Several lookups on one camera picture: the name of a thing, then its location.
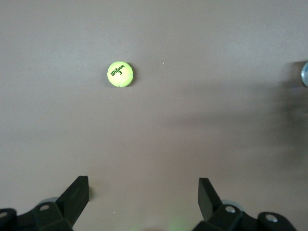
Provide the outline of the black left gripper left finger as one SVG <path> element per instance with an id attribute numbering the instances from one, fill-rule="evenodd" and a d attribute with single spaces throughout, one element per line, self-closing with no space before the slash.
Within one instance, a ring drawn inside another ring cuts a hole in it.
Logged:
<path id="1" fill-rule="evenodd" d="M 71 231 L 89 202 L 89 180 L 79 176 L 55 202 L 44 202 L 33 209 L 39 231 Z"/>

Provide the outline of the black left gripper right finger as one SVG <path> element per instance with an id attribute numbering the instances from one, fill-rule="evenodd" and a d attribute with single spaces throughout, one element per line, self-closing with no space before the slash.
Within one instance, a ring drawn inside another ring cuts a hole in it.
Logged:
<path id="1" fill-rule="evenodd" d="M 208 178 L 198 183 L 198 204 L 203 220 L 195 231 L 237 231 L 243 214 L 234 205 L 224 204 Z"/>

